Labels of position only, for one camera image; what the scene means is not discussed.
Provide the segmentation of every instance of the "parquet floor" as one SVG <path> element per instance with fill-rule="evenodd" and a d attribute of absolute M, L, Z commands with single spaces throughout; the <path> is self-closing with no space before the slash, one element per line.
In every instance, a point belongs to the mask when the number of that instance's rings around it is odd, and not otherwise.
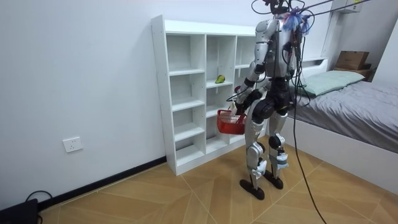
<path fill-rule="evenodd" d="M 266 199 L 239 186 L 247 179 L 240 147 L 178 177 L 167 164 L 42 212 L 44 224 L 312 224 L 310 200 L 294 149 L 287 147 L 285 187 L 261 179 Z M 315 201 L 329 224 L 398 223 L 398 196 L 300 152 Z"/>

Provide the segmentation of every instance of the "pillow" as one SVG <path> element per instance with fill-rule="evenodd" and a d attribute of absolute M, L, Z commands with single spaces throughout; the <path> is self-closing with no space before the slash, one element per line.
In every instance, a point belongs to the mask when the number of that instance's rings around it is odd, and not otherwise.
<path fill-rule="evenodd" d="M 346 72 L 346 71 L 330 71 L 319 73 L 316 75 L 312 75 L 306 78 L 307 85 L 303 88 L 298 89 L 298 93 L 300 95 L 309 97 L 320 96 L 325 93 L 329 93 L 331 91 L 340 90 L 350 84 L 361 81 L 364 77 L 355 72 Z M 290 81 L 290 90 L 294 91 L 294 85 Z"/>
<path fill-rule="evenodd" d="M 365 77 L 363 77 L 363 75 L 356 73 L 356 72 L 330 71 L 330 72 L 325 72 L 325 73 L 329 73 L 330 75 L 333 75 L 335 77 L 335 79 L 342 82 L 342 84 L 344 84 L 345 86 L 354 84 L 354 83 L 359 82 L 365 78 Z"/>

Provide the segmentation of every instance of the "robot leg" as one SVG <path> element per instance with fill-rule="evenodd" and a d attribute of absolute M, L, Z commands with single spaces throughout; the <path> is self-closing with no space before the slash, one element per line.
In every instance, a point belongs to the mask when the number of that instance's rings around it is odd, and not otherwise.
<path fill-rule="evenodd" d="M 250 107 L 245 124 L 245 140 L 246 140 L 246 165 L 249 171 L 250 182 L 241 180 L 240 186 L 253 194 L 257 199 L 264 200 L 264 191 L 259 186 L 259 178 L 266 173 L 267 161 L 262 159 L 265 153 L 265 147 L 257 142 L 262 127 L 264 126 L 264 119 L 253 119 L 253 111 L 256 106 L 261 106 L 262 100 L 256 100 Z"/>
<path fill-rule="evenodd" d="M 280 169 L 288 167 L 287 154 L 284 150 L 285 138 L 280 135 L 287 118 L 287 111 L 282 110 L 275 112 L 269 118 L 269 155 L 271 162 L 271 172 L 268 170 L 264 177 L 271 182 L 277 189 L 283 189 L 284 183 L 279 178 Z"/>

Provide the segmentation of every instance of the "black baseboard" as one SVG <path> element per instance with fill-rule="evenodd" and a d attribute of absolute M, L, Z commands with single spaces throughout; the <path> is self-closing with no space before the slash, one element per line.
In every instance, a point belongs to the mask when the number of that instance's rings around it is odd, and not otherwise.
<path fill-rule="evenodd" d="M 77 197 L 79 195 L 86 194 L 86 193 L 91 192 L 91 191 L 93 191 L 95 189 L 107 186 L 109 184 L 112 184 L 112 183 L 114 183 L 116 181 L 122 180 L 122 179 L 124 179 L 126 177 L 129 177 L 131 175 L 137 174 L 139 172 L 142 172 L 142 171 L 147 170 L 149 168 L 152 168 L 154 166 L 160 165 L 160 164 L 162 164 L 164 162 L 166 162 L 166 157 L 165 156 L 161 157 L 161 158 L 158 158 L 158 159 L 155 159 L 153 161 L 147 162 L 147 163 L 145 163 L 143 165 L 140 165 L 140 166 L 137 166 L 135 168 L 120 172 L 120 173 L 115 174 L 115 175 L 113 175 L 111 177 L 107 177 L 105 179 L 99 180 L 99 181 L 94 182 L 92 184 L 88 184 L 88 185 L 80 187 L 78 189 L 71 190 L 71 191 L 69 191 L 67 193 L 55 196 L 55 197 L 53 197 L 51 199 L 44 200 L 42 202 L 39 202 L 39 204 L 38 204 L 39 212 L 41 212 L 42 210 L 45 210 L 46 208 L 54 206 L 56 204 L 65 202 L 67 200 L 70 200 L 70 199 L 72 199 L 74 197 Z"/>

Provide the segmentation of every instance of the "white bookshelf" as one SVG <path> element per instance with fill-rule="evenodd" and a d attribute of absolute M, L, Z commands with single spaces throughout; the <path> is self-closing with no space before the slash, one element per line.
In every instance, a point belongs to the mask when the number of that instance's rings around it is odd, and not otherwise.
<path fill-rule="evenodd" d="M 221 134 L 216 118 L 247 75 L 254 30 L 152 19 L 165 152 L 176 175 L 245 143 L 244 136 Z M 215 83 L 218 75 L 225 76 L 223 83 Z"/>

